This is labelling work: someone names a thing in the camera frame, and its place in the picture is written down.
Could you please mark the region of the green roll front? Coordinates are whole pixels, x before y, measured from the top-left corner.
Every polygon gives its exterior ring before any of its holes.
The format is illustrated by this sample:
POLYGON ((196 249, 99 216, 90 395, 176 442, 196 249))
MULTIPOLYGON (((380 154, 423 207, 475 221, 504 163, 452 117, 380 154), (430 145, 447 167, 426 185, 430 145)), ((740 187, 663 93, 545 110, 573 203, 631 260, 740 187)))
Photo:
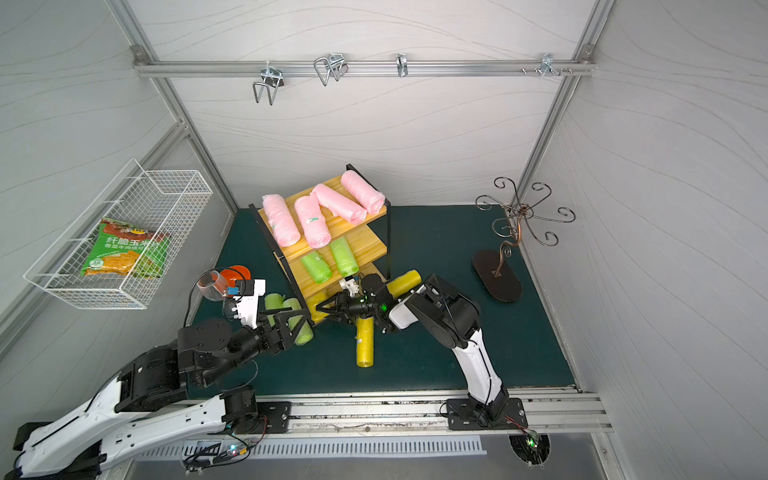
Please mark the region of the green roll front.
POLYGON ((329 244, 336 268, 342 277, 353 276, 358 273, 359 265, 354 253, 344 236, 333 240, 329 244))

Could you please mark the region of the pink roll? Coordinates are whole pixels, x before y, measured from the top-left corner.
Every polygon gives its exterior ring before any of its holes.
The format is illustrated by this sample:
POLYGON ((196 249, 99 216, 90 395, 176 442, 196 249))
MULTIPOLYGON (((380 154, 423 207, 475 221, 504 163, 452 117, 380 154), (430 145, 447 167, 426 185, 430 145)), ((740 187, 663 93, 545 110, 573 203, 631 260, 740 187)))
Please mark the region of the pink roll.
POLYGON ((304 238, 311 248, 322 248, 331 242, 332 235, 325 216, 313 194, 297 198, 294 209, 302 227, 304 238))
POLYGON ((352 225, 360 225, 366 221, 367 211, 357 202, 340 194, 326 184, 317 184, 312 189, 312 194, 318 203, 352 225))
POLYGON ((378 215, 384 207, 385 195, 375 189, 356 171, 345 171, 341 176, 341 184, 369 215, 378 215))
POLYGON ((264 195, 262 207, 279 247, 293 246, 301 239, 298 226, 282 196, 278 194, 264 195))

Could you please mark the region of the pink roll front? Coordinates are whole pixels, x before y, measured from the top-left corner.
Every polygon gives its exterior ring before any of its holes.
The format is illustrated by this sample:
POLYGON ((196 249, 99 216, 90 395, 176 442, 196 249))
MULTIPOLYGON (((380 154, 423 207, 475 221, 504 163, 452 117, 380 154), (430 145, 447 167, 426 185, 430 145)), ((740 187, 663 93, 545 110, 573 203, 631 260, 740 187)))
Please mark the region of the pink roll front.
POLYGON ((378 215, 384 207, 385 195, 375 189, 356 171, 345 171, 341 176, 341 184, 369 215, 378 215))

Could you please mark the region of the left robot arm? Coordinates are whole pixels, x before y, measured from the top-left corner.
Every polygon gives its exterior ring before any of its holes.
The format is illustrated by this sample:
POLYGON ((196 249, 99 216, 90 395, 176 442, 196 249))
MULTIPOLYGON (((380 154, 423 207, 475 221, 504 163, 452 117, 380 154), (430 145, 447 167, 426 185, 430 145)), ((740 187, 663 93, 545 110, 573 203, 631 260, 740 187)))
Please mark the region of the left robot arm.
POLYGON ((128 362, 60 419, 22 425, 7 478, 95 479, 141 453, 196 435, 286 432, 289 403, 259 403, 249 385, 193 405, 186 403, 188 390, 208 388, 262 353, 289 349, 310 323, 308 310, 283 308, 238 330, 216 318, 180 329, 175 341, 128 362))

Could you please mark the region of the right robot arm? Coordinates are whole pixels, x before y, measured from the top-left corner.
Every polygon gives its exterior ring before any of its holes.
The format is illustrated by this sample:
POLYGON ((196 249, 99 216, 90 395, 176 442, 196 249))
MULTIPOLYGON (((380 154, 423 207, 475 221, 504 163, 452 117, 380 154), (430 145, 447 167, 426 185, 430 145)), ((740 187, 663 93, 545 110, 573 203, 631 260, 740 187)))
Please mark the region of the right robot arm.
POLYGON ((468 387, 464 417, 488 428, 505 415, 509 393, 484 343, 479 306, 437 275, 411 270, 393 280, 377 274, 345 278, 341 290, 315 304, 329 320, 358 325, 369 320, 382 333, 420 324, 455 356, 468 387))

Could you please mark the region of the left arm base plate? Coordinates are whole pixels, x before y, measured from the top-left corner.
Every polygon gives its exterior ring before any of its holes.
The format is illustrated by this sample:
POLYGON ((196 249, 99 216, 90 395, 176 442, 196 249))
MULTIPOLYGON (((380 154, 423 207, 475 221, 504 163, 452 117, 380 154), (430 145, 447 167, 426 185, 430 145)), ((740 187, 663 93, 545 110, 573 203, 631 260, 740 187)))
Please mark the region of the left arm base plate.
POLYGON ((238 421, 238 434, 285 434, 288 431, 292 403, 288 401, 257 402, 238 421))

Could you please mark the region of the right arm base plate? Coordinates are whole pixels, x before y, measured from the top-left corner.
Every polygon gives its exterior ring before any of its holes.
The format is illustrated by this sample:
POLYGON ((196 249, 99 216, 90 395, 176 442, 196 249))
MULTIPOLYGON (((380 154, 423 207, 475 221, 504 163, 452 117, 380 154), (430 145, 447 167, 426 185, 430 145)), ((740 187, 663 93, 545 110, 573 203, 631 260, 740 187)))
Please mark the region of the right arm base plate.
POLYGON ((496 417, 470 398, 448 399, 439 407, 438 413, 447 420, 451 431, 525 431, 529 428, 526 412, 519 398, 509 398, 496 417))

